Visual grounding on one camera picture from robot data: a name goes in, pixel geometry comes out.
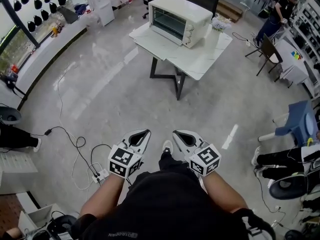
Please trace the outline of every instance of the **black and white marker cube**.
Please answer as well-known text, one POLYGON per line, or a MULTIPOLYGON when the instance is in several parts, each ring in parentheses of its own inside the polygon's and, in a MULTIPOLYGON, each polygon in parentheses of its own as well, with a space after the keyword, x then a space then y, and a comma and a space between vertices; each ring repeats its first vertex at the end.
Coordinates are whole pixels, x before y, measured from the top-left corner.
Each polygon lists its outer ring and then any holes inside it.
POLYGON ((220 158, 219 151, 211 144, 190 157, 189 167, 196 173, 206 176, 219 167, 220 158))
POLYGON ((141 159, 142 155, 113 145, 108 157, 108 170, 110 173, 127 179, 139 169, 141 159))

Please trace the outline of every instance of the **gray floor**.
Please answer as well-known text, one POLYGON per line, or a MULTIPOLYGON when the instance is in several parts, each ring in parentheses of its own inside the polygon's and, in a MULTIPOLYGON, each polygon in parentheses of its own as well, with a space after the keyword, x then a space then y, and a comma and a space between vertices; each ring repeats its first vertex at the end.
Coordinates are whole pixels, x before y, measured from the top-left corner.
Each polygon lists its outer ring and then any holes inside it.
MULTIPOLYGON (((177 101, 172 81, 149 78, 152 57, 137 49, 128 36, 147 22, 142 19, 145 11, 140 0, 134 1, 121 9, 106 27, 100 27, 92 15, 88 33, 57 59, 31 92, 21 110, 20 127, 43 134, 60 125, 58 81, 69 66, 59 83, 63 100, 61 122, 76 137, 86 138, 81 152, 87 159, 94 146, 117 144, 126 132, 148 128, 152 135, 145 152, 145 164, 139 172, 154 172, 159 169, 162 143, 172 138, 173 130, 196 131, 218 148, 222 155, 218 172, 243 195, 249 207, 270 223, 281 219, 283 214, 272 214, 264 206, 250 161, 259 145, 258 136, 274 131, 272 119, 287 113, 289 104, 307 99, 307 93, 302 86, 293 85, 288 89, 287 82, 274 83, 276 72, 269 75, 267 69, 257 77, 262 58, 258 54, 245 58, 253 47, 233 38, 201 81, 186 79, 181 100, 177 101), (222 149, 237 126, 228 148, 222 149)), ((250 33, 256 33, 261 25, 262 22, 249 12, 226 33, 231 36, 232 32, 237 32, 251 38, 250 33)), ((159 62, 157 71, 173 73, 174 69, 166 62, 159 62)), ((58 203, 67 211, 79 211, 87 199, 87 191, 78 190, 71 179, 77 151, 61 129, 54 129, 42 140, 39 153, 32 154, 39 177, 31 192, 42 206, 58 203)), ((289 137, 263 143, 266 152, 290 149, 292 145, 289 137)), ((97 148, 93 162, 105 168, 108 154, 107 147, 97 148)), ((183 158, 177 147, 174 157, 183 158)), ((87 166, 81 158, 75 164, 73 178, 79 188, 88 186, 87 166)), ((267 192, 268 180, 261 182, 266 203, 273 211, 275 205, 282 206, 281 210, 287 213, 282 223, 289 227, 300 208, 299 201, 275 200, 267 192)), ((93 183, 89 196, 97 188, 93 183)), ((127 190, 126 183, 120 201, 127 190)))

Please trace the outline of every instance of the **wooden step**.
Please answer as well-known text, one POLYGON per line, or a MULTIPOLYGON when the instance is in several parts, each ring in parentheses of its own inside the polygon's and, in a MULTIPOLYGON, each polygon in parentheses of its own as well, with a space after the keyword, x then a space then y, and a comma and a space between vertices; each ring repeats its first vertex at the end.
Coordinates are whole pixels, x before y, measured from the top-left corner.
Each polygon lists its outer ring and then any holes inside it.
POLYGON ((226 8, 228 11, 231 11, 233 14, 239 17, 241 17, 244 13, 240 8, 236 7, 232 3, 227 2, 226 0, 219 0, 218 5, 226 8))
POLYGON ((227 8, 219 4, 216 7, 216 12, 222 15, 223 17, 230 19, 233 23, 236 23, 241 18, 241 16, 233 13, 232 11, 228 10, 227 8))

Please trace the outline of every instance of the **white table with cloth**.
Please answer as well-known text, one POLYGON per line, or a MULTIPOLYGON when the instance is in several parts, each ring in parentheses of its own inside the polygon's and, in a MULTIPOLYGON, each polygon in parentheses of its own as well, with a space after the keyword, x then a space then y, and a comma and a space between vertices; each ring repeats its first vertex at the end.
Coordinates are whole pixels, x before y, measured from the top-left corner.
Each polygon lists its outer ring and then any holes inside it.
POLYGON ((276 49, 283 60, 280 79, 287 79, 296 85, 303 83, 309 77, 309 74, 304 59, 297 59, 297 56, 295 56, 299 54, 297 49, 285 40, 281 40, 276 45, 276 49))

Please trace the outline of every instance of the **white toaster oven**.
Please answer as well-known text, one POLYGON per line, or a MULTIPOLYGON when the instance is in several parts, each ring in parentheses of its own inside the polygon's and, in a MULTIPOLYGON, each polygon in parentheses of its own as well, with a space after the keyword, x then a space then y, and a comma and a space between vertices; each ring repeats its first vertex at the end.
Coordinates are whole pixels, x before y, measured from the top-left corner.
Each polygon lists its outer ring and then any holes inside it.
POLYGON ((213 13, 187 0, 153 0, 149 2, 150 28, 188 48, 203 38, 213 13))

